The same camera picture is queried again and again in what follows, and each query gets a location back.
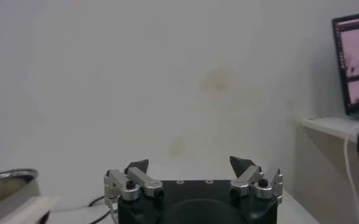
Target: metal bowl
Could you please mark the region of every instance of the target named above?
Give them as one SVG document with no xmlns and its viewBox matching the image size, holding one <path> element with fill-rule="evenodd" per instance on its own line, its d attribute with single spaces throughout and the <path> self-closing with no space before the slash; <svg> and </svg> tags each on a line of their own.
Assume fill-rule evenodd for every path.
<svg viewBox="0 0 359 224">
<path fill-rule="evenodd" d="M 0 172 L 0 220 L 31 197 L 40 195 L 37 176 L 34 169 Z"/>
</svg>

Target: stain on wall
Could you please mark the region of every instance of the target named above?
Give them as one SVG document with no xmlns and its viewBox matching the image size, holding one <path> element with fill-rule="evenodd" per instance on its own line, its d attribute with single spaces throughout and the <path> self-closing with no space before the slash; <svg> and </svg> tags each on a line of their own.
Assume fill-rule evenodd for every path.
<svg viewBox="0 0 359 224">
<path fill-rule="evenodd" d="M 223 92 L 228 89 L 232 71 L 226 66 L 218 66 L 201 80 L 199 89 L 202 92 Z"/>
<path fill-rule="evenodd" d="M 183 136 L 174 137 L 171 140 L 169 155 L 171 158 L 182 157 L 185 153 L 185 138 Z"/>
</svg>

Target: white table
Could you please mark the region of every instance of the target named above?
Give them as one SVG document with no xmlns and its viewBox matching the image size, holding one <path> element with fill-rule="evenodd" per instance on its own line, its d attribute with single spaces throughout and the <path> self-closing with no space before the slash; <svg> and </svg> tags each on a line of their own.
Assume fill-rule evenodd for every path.
<svg viewBox="0 0 359 224">
<path fill-rule="evenodd" d="M 75 211 L 52 213 L 49 224 L 87 224 L 108 211 L 107 206 L 99 205 L 82 208 Z M 286 191 L 283 192 L 283 202 L 279 206 L 278 224 L 318 224 L 318 222 Z M 99 224 L 112 224 L 108 215 Z"/>
</svg>

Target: white cable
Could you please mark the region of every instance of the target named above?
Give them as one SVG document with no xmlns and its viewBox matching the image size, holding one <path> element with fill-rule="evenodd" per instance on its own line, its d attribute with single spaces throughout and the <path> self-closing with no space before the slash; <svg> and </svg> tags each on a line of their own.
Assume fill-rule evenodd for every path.
<svg viewBox="0 0 359 224">
<path fill-rule="evenodd" d="M 347 132 L 346 137 L 344 138 L 343 152 L 344 152 L 344 160 L 346 162 L 347 176 L 349 177 L 349 182 L 350 182 L 350 185 L 352 188 L 352 192 L 353 192 L 353 196 L 354 196 L 354 200 L 355 200 L 355 207 L 357 208 L 358 223 L 359 223 L 359 199 L 358 199 L 357 190 L 355 188 L 354 180 L 353 180 L 352 174 L 351 174 L 350 159 L 349 159 L 349 154 L 348 154 L 350 136 L 352 134 L 357 134 L 358 131 L 359 131 L 359 124 L 355 125 L 354 127 L 351 128 L 351 130 L 349 132 Z"/>
</svg>

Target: black screw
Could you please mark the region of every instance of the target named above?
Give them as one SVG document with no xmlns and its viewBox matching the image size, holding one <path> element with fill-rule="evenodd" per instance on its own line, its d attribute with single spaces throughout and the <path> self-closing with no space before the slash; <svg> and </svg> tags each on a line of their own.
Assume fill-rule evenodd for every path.
<svg viewBox="0 0 359 224">
<path fill-rule="evenodd" d="M 266 179 L 261 179 L 258 184 L 260 187 L 267 187 L 269 182 Z"/>
<path fill-rule="evenodd" d="M 164 194 L 165 194 L 165 192 L 162 189 L 157 189 L 154 192 L 154 197 L 155 198 L 161 198 L 161 197 L 164 196 Z"/>
<path fill-rule="evenodd" d="M 135 186 L 136 186 L 135 182 L 131 180 L 126 182 L 126 189 L 128 190 L 135 188 Z"/>
<path fill-rule="evenodd" d="M 239 195 L 240 195 L 240 192 L 239 192 L 238 189 L 232 188 L 232 189 L 230 190 L 230 195 L 231 195 L 233 198 L 238 198 Z"/>
</svg>

